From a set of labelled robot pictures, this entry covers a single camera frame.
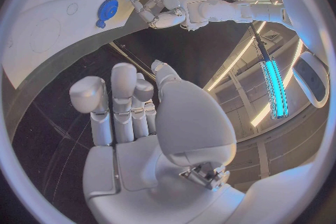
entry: white robotic arm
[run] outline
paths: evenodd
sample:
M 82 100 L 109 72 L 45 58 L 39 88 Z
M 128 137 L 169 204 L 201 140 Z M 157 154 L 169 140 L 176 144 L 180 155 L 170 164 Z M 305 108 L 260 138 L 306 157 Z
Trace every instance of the white robotic arm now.
M 223 0 L 150 0 L 142 6 L 131 0 L 139 15 L 155 29 L 180 24 L 187 30 L 196 30 L 209 22 L 233 20 L 250 23 L 254 20 L 277 22 L 292 28 L 291 21 L 282 4 L 250 4 L 245 1 L 229 3 Z M 151 8 L 160 4 L 170 11 L 153 15 Z

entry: led light strip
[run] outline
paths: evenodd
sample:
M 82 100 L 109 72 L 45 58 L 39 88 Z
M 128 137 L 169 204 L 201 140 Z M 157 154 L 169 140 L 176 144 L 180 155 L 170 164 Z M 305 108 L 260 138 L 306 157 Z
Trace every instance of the led light strip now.
M 257 29 L 257 33 L 260 33 L 260 31 L 264 28 L 266 24 L 266 21 L 264 21 L 261 26 Z M 247 45 L 245 46 L 245 48 L 239 53 L 239 55 L 237 56 L 237 58 L 229 65 L 228 68 L 226 68 L 224 70 L 224 72 L 220 75 L 219 78 L 217 78 L 210 87 L 208 87 L 208 91 L 212 90 L 223 78 L 224 76 L 232 69 L 232 67 L 238 62 L 238 60 L 242 57 L 242 55 L 247 51 L 247 49 L 250 47 L 250 45 L 252 44 L 252 42 L 254 41 L 255 37 L 253 36 L 251 38 L 251 40 L 247 43 Z
M 301 54 L 301 51 L 302 51 L 302 47 L 303 47 L 303 42 L 302 40 L 300 39 L 298 41 L 298 44 L 297 44 L 297 49 L 296 49 L 296 53 L 294 55 L 294 58 L 293 58 L 293 61 L 292 61 L 292 64 L 290 66 L 290 69 L 288 70 L 284 80 L 283 80 L 283 87 L 286 88 L 288 86 L 288 84 L 290 83 L 290 80 L 293 76 L 293 65 L 295 64 L 297 58 L 300 56 Z M 268 103 L 264 109 L 254 118 L 254 120 L 251 121 L 251 124 L 256 127 L 265 117 L 266 115 L 270 112 L 270 104 Z

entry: black floor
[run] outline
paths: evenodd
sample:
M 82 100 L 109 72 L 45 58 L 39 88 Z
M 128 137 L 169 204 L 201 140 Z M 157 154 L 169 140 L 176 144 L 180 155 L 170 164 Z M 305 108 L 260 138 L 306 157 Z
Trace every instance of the black floor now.
M 246 29 L 234 22 L 210 23 L 191 32 L 175 26 L 143 30 L 118 42 L 148 66 L 154 59 L 162 60 L 182 78 L 203 87 Z M 85 76 L 99 76 L 110 91 L 111 69 L 119 62 L 125 59 L 105 45 L 60 73 L 32 102 L 13 140 L 17 157 L 37 189 L 76 223 L 95 223 L 82 190 L 85 159 L 93 142 L 90 116 L 72 107 L 69 88 Z

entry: robotic arm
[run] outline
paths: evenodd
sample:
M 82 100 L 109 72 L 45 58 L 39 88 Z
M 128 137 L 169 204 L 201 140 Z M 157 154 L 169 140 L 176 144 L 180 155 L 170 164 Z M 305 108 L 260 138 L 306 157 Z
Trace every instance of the robotic arm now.
M 138 0 L 131 0 L 136 12 L 155 29 L 180 24 L 187 30 L 196 30 L 209 22 L 233 20 L 250 23 L 254 20 L 277 22 L 292 29 L 292 24 L 282 4 L 250 4 L 245 1 L 228 3 L 224 0 L 149 0 L 142 6 Z M 169 11 L 154 15 L 155 5 Z

